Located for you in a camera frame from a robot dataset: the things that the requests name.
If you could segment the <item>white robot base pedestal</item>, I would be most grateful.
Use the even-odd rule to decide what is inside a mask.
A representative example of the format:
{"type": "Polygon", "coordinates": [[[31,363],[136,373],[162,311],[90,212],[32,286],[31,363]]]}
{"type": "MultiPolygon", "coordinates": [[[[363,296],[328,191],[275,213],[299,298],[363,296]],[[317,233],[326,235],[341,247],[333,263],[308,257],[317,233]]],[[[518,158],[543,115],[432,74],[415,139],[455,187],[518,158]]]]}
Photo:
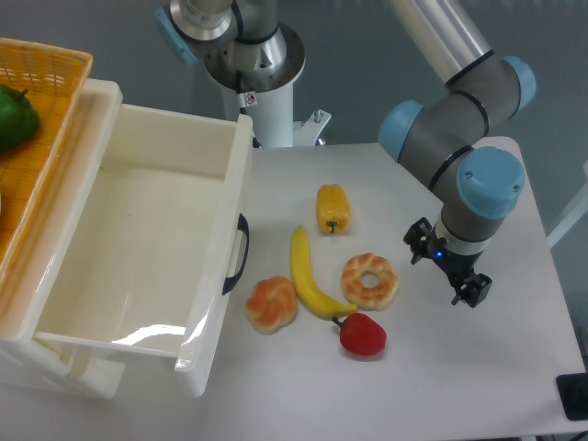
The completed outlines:
{"type": "Polygon", "coordinates": [[[282,23],[267,40],[233,40],[204,61],[221,90],[225,118],[250,117],[256,145],[262,148],[322,144],[329,112],[317,108],[305,120],[294,118],[294,84],[305,62],[300,36],[282,23]]]}

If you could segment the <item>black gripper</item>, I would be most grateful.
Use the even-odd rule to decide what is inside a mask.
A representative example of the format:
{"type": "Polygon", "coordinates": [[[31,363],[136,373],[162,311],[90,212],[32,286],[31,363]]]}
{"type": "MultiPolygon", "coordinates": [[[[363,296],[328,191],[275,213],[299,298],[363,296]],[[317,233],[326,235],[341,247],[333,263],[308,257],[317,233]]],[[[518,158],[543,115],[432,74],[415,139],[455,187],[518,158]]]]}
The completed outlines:
{"type": "Polygon", "coordinates": [[[421,259],[431,258],[446,274],[455,296],[451,304],[462,302],[475,308],[484,301],[492,287],[492,279],[482,273],[476,273],[474,266],[481,252],[460,254],[449,249],[445,238],[433,237],[433,227],[427,218],[415,222],[405,233],[403,241],[412,253],[411,264],[421,259]]]}

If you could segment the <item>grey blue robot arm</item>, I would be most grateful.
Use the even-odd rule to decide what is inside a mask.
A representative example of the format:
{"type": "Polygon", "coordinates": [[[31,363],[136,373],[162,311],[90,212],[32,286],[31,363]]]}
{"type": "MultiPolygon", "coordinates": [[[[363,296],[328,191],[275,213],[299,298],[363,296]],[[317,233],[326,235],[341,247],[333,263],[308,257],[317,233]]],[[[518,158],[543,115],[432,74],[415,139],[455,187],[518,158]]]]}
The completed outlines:
{"type": "MultiPolygon", "coordinates": [[[[404,236],[414,260],[433,261],[455,301],[480,304],[491,279],[474,266],[514,209],[525,171],[511,153],[481,144],[534,97],[536,78],[516,57],[498,58],[456,1],[395,1],[392,8],[447,95],[431,107],[408,100],[382,121],[384,151],[443,204],[435,223],[404,236]]],[[[168,1],[155,13],[164,41],[185,64],[203,62],[228,119],[253,121],[256,148],[315,143],[328,118],[293,118],[293,85],[305,65],[299,35],[273,1],[168,1]]]]}

